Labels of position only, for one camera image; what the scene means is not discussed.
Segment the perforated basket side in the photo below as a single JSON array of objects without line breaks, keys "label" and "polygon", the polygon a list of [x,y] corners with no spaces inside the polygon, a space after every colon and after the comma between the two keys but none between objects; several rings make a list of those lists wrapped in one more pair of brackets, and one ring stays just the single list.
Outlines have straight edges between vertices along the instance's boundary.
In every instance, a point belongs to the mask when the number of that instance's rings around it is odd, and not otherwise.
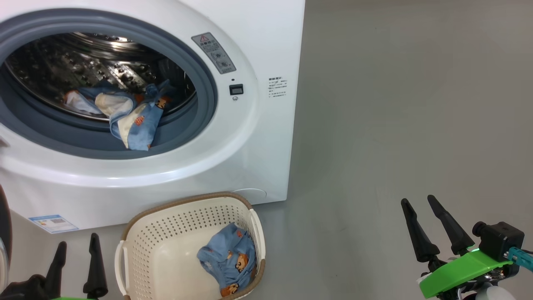
[{"label": "perforated basket side", "polygon": [[174,201],[147,210],[130,221],[122,237],[123,248],[128,252],[126,282],[131,284],[127,287],[126,299],[155,299],[150,262],[159,243],[197,232],[202,234],[210,227],[229,223],[249,231],[256,246],[258,264],[257,275],[248,287],[224,299],[233,300],[249,294],[261,280],[265,267],[261,223],[252,206],[241,196],[215,193]]}]

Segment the laundry basket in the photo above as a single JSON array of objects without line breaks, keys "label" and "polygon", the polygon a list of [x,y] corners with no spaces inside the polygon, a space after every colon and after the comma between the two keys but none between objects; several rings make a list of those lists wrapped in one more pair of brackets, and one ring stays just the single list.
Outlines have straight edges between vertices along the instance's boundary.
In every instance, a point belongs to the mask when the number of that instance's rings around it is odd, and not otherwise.
[{"label": "laundry basket", "polygon": [[202,268],[196,253],[230,223],[250,233],[257,267],[255,279],[224,300],[248,295],[265,269],[263,229],[246,199],[215,193],[149,209],[128,223],[115,253],[115,276],[125,299],[220,299],[219,284]]}]

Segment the floor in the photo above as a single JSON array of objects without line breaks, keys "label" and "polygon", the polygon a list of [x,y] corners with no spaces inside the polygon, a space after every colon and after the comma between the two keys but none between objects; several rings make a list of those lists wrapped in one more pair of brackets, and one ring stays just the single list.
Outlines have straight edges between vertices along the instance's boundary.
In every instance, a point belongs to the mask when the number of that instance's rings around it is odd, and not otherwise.
[{"label": "floor", "polygon": [[[267,268],[247,299],[422,300],[404,197],[441,259],[452,254],[430,193],[467,232],[506,221],[533,249],[532,14],[527,0],[308,0],[289,197],[256,207]],[[82,296],[92,231],[13,225],[11,280],[45,273],[65,240],[63,293]],[[94,230],[105,299],[120,299],[123,228]],[[531,282],[523,269],[502,286],[526,299]]]}]

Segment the green plastic part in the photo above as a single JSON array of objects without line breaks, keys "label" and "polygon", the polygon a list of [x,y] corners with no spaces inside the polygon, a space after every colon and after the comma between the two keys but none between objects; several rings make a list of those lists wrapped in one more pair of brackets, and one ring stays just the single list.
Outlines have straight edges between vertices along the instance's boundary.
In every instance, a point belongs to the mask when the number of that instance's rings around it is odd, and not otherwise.
[{"label": "green plastic part", "polygon": [[512,262],[497,262],[481,251],[472,251],[438,268],[420,282],[426,299]]}]

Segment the front-loading washing machine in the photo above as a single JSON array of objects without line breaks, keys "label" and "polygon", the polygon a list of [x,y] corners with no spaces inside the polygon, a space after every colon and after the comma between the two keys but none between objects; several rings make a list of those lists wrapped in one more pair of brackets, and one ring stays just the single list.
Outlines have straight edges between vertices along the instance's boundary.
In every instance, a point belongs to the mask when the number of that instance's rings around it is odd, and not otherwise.
[{"label": "front-loading washing machine", "polygon": [[[49,232],[120,224],[166,201],[287,196],[304,0],[18,0],[0,10],[0,184]],[[169,80],[148,151],[65,94]]]}]

